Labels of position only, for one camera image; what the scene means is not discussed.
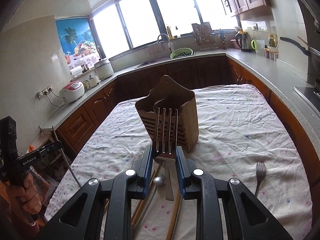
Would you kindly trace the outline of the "left hand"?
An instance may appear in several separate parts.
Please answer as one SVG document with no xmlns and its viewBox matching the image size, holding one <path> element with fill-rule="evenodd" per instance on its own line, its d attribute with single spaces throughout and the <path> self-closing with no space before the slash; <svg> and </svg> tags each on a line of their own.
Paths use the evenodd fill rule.
<svg viewBox="0 0 320 240">
<path fill-rule="evenodd" d="M 9 185 L 6 192 L 10 200 L 11 211 L 15 215 L 26 218 L 25 212 L 31 215 L 40 212 L 42 204 L 30 173 L 27 173 L 23 186 Z"/>
</svg>

